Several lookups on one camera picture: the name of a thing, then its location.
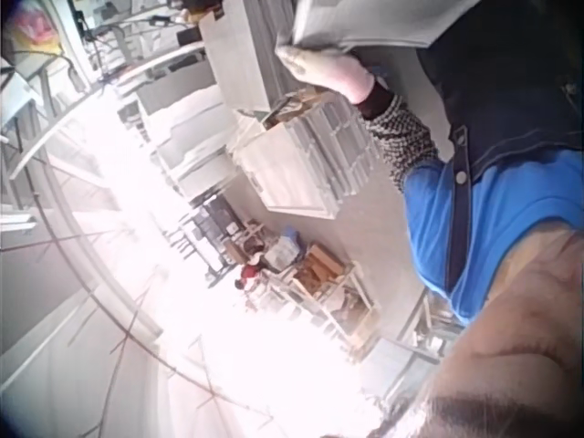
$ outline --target white glove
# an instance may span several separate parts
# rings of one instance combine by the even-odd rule
[[[354,105],[363,102],[375,85],[375,77],[356,58],[340,51],[279,46],[276,55],[299,81],[337,91]]]

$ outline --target dark apron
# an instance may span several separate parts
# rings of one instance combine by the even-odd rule
[[[471,243],[472,186],[492,166],[545,161],[582,150],[574,77],[553,31],[523,0],[483,0],[419,50],[451,124],[453,202],[445,291],[452,293]]]

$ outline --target checkered sleeve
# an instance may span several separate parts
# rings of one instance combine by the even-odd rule
[[[380,91],[378,87],[373,92],[386,93],[383,99],[386,103],[380,106],[380,98],[377,97],[374,105],[377,110],[374,111],[370,104],[367,110],[361,105],[363,122],[381,147],[381,156],[389,168],[391,181],[402,192],[408,172],[421,162],[438,159],[438,150],[428,127],[408,109],[401,97],[385,89]]]

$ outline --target red shirt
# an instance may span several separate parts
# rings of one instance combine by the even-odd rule
[[[259,274],[257,266],[245,265],[241,270],[241,279],[246,281],[250,278],[255,278]]]

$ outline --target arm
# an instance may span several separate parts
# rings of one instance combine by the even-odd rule
[[[406,103],[376,83],[370,95],[357,105],[367,131],[381,147],[389,176],[400,192],[406,175],[422,162],[438,159],[430,130]]]
[[[438,158],[428,128],[356,58],[290,46],[277,47],[276,53],[296,79],[335,90],[358,108],[367,130],[381,146],[390,178],[400,192],[410,171]]]

